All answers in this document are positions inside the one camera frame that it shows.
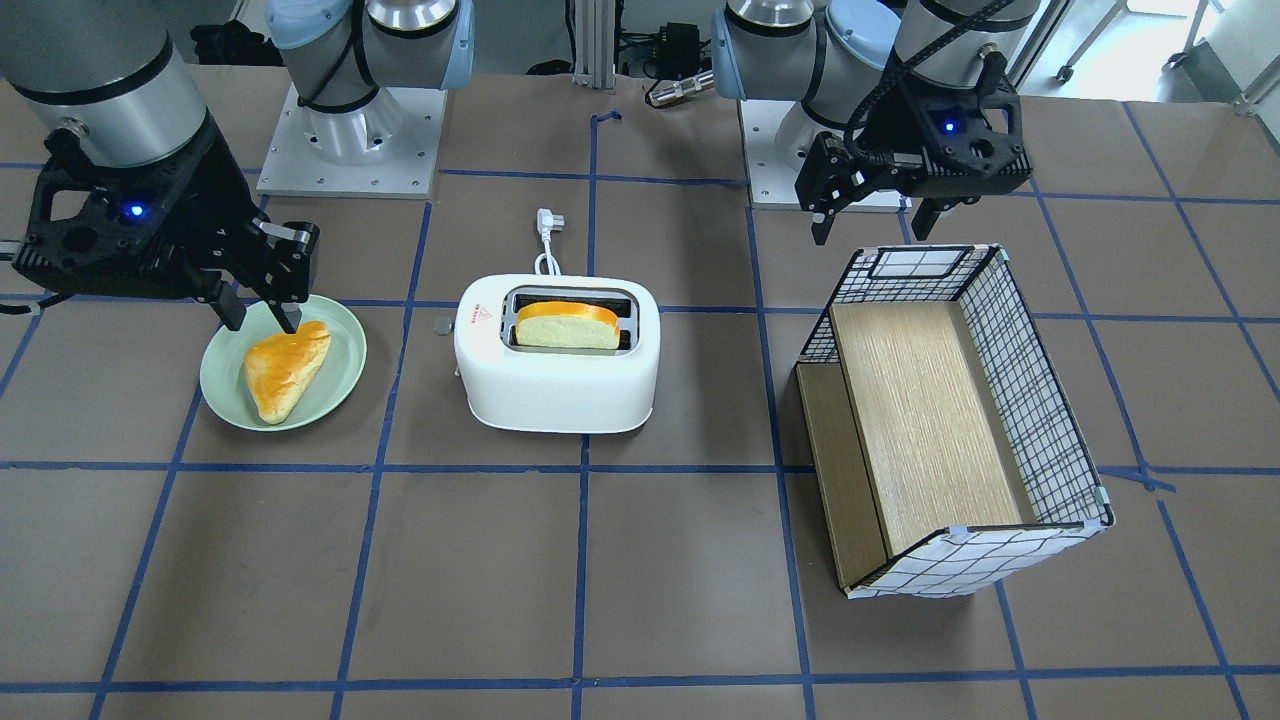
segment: floor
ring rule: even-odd
[[[1106,27],[1075,63],[1068,82],[1056,79],[1061,68],[1084,42],[1115,0],[1076,0],[1044,46],[1039,60],[1019,87],[1023,95],[1140,100],[1152,102],[1199,102],[1206,92],[1194,85],[1187,68],[1169,68],[1170,55],[1180,53],[1192,28],[1196,0],[1129,0],[1126,9]],[[1219,13],[1206,9],[1197,37],[1203,38]]]
[[[287,77],[195,72],[252,184]],[[910,211],[817,247],[749,208],[731,102],[640,91],[479,76],[430,202],[262,199],[323,228],[315,292],[369,338],[305,428],[207,409],[206,307],[0,323],[0,717],[1280,716],[1280,158],[1254,120],[1025,99],[1034,181],[932,241],[1009,250],[1117,525],[972,597],[847,601],[791,370]],[[0,237],[45,158],[19,105],[0,88]],[[467,410],[435,322],[525,272],[539,206],[566,273],[662,305],[640,430]]]

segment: wooden panel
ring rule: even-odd
[[[957,305],[831,309],[890,555],[950,525],[1014,525],[1025,496]]]
[[[836,556],[836,578],[841,588],[849,588],[888,560],[876,495],[867,475],[844,370],[836,364],[801,364],[796,365],[796,379]]]

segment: plate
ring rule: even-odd
[[[253,396],[244,384],[244,354],[260,340],[280,332],[266,302],[256,302],[244,314],[239,332],[225,327],[214,333],[200,363],[200,389],[209,409],[219,418],[247,430],[278,432],[301,428],[333,411],[351,395],[365,370],[365,329],[360,320],[338,302],[312,295],[300,305],[302,322],[321,320],[329,325],[333,341],[324,364],[302,393],[302,400],[279,425],[269,425],[257,414]]]

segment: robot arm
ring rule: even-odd
[[[808,0],[730,3],[716,20],[716,87],[799,100],[827,128],[795,183],[815,242],[878,190],[923,199],[913,220],[923,241],[941,213],[1030,177],[1001,49],[1016,46],[1038,4],[832,0],[814,14]],[[901,20],[887,5],[904,6]]]
[[[18,273],[64,295],[193,297],[238,329],[225,270],[297,329],[319,229],[257,209],[146,0],[8,3],[0,69],[51,131],[27,234],[5,251]],[[55,219],[60,192],[86,200]]]

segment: power cord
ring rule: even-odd
[[[51,295],[37,302],[28,302],[27,305],[0,305],[0,315],[38,315],[46,307],[52,307],[64,300],[74,297],[74,293],[59,292],[58,295]]]
[[[552,255],[552,232],[564,229],[564,215],[556,215],[547,208],[539,208],[534,228],[538,231],[538,236],[543,240],[543,254],[534,260],[534,274],[561,274],[559,261],[557,261],[556,256]],[[547,265],[547,272],[543,272],[544,264]]]

